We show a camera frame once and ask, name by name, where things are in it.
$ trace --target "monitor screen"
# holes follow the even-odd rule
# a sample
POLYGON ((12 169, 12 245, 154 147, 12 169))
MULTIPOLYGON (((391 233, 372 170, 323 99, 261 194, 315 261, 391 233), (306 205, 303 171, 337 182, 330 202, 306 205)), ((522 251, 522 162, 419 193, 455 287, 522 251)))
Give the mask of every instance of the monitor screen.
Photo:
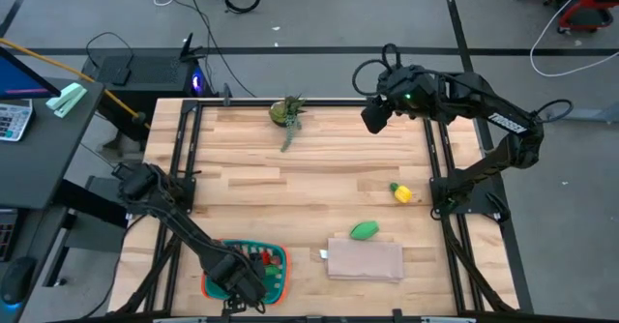
POLYGON ((51 98, 58 89, 0 48, 0 100, 51 98))

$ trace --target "concrete floor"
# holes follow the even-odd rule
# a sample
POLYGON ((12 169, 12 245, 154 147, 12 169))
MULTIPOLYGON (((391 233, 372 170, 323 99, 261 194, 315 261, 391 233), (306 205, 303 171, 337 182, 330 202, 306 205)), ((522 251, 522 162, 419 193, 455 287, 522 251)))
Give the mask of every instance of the concrete floor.
MULTIPOLYGON (((0 20, 14 0, 0 0, 0 20)), ((191 0, 179 0, 190 3, 191 0)), ((379 46, 396 43, 417 47, 457 47, 445 0, 262 0, 248 15, 224 12, 220 0, 198 0, 211 18, 220 46, 379 46)), ((536 0, 457 0, 469 47, 528 48, 553 11, 536 0)), ((554 26, 540 47, 616 48, 619 24, 597 34, 558 35, 554 26)), ((206 45, 197 14, 172 4, 156 7, 152 0, 25 0, 6 38, 31 48, 83 48, 95 35, 113 31, 133 47, 175 47, 194 32, 195 44, 206 45)), ((122 46, 113 38, 95 47, 122 46)), ((80 69, 85 56, 51 56, 80 69)), ((45 76, 68 76, 28 57, 20 57, 45 76)), ((352 70, 375 56, 360 54, 230 55, 235 73, 258 96, 303 93, 305 96, 352 97, 352 70)), ((409 55, 405 59, 443 71, 462 70, 458 56, 409 55)), ((540 57, 540 68, 558 72, 599 57, 540 57)), ((242 95, 219 57, 210 59, 217 89, 227 82, 242 95)), ((604 107, 617 100, 619 60, 561 78, 533 72, 526 57, 473 57, 475 71, 495 91, 525 109, 555 98, 580 107, 604 107)), ((378 70, 368 68, 361 84, 370 88, 378 70)), ((528 170, 504 174, 513 211, 533 307, 537 313, 619 318, 619 209, 614 196, 619 175, 614 169, 619 146, 617 126, 558 122, 545 126, 541 161, 528 170)), ((113 135, 105 121, 94 119, 84 139, 97 148, 113 135)), ((496 142, 499 130, 492 130, 496 142)), ((109 167, 80 148, 68 172, 78 183, 90 174, 104 176, 109 167)), ((71 255, 75 263, 93 261, 96 268, 78 268, 72 261, 63 273, 70 286, 39 291, 27 322, 78 317, 89 311, 109 286, 109 253, 71 255), (79 311, 66 311, 72 301, 79 311)))

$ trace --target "wood plank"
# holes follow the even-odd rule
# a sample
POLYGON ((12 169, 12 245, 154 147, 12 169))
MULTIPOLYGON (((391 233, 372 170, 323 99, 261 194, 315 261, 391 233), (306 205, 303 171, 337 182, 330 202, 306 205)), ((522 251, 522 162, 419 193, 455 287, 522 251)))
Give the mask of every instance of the wood plank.
MULTIPOLYGON (((181 102, 160 100, 152 124, 145 160, 164 169, 170 165, 181 102)), ((285 130, 270 122, 266 108, 205 108, 195 162, 202 172, 196 176, 192 219, 215 238, 287 247, 292 269, 288 295, 267 307, 267 315, 388 315, 393 308, 409 315, 454 314, 440 224, 428 216, 431 169, 422 122, 393 118, 381 134, 373 135, 360 119, 360 108, 307 111, 301 117, 303 129, 281 153, 285 130), (409 204, 394 200, 389 192, 394 181, 413 191, 409 204), (378 241, 403 244, 402 282, 327 278, 318 251, 326 249, 327 238, 347 237, 363 220, 379 222, 378 241)), ((470 121, 455 121, 450 136, 458 166, 480 158, 470 121)), ((480 270, 516 306, 498 226, 479 216, 467 219, 480 270)), ((156 235, 157 221, 148 219, 127 236, 110 309, 120 307, 149 270, 156 235)), ((200 279, 196 255, 183 247, 173 314, 220 314, 221 302, 202 297, 200 279)), ((470 303, 467 280, 463 284, 470 303)))

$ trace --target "black desk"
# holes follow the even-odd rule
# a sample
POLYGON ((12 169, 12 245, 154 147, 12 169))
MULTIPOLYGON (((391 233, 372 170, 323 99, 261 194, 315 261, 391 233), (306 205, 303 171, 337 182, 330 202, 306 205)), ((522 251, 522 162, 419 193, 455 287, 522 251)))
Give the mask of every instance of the black desk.
MULTIPOLYGON (((64 119, 53 115, 53 111, 45 106, 46 100, 34 100, 37 117, 22 140, 17 143, 0 142, 0 205, 29 209, 19 230, 11 260, 26 254, 38 260, 33 286, 42 274, 60 229, 68 226, 68 221, 74 221, 70 209, 89 213, 89 208, 100 208, 102 204, 96 197, 92 204, 80 203, 84 198, 92 196, 63 178, 97 109, 103 86, 100 83, 67 79, 47 80, 58 89, 79 82, 88 92, 64 119)), ((0 279, 4 277, 10 263, 0 263, 0 279)), ((0 322, 18 319, 27 306, 32 289, 21 306, 8 308, 0 302, 0 322)))

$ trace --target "beige cloth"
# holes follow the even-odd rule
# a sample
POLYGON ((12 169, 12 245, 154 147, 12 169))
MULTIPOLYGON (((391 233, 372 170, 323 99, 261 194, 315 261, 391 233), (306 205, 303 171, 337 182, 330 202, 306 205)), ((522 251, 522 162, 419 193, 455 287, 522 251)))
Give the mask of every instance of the beige cloth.
POLYGON ((399 281, 404 278, 402 244, 329 239, 330 279, 399 281))

